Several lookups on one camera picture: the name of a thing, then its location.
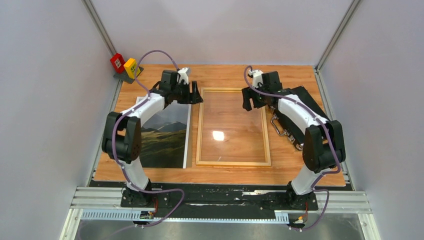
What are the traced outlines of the landscape photo print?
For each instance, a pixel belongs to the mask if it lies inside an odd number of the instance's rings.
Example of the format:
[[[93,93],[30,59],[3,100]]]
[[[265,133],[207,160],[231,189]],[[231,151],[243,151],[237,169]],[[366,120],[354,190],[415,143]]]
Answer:
[[[141,126],[143,168],[187,167],[192,106],[173,102]]]

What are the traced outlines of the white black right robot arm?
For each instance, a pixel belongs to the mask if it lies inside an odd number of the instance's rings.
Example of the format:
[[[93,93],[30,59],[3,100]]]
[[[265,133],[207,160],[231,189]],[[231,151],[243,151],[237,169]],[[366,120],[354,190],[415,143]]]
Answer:
[[[278,135],[287,136],[302,153],[303,167],[284,196],[290,208],[298,209],[323,177],[342,170],[346,159],[342,124],[330,120],[303,86],[284,88],[277,71],[263,72],[249,65],[243,77],[247,87],[242,89],[242,107],[247,111],[269,107],[283,130]]]

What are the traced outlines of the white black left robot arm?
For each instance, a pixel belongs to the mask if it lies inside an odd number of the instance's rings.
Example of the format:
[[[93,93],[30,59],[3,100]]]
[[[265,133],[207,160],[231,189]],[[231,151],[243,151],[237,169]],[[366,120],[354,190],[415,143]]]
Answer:
[[[149,206],[155,191],[140,161],[142,125],[173,102],[195,105],[203,102],[196,81],[190,82],[190,68],[164,70],[161,79],[141,101],[122,112],[106,117],[101,149],[115,160],[125,177],[124,199],[131,204]]]

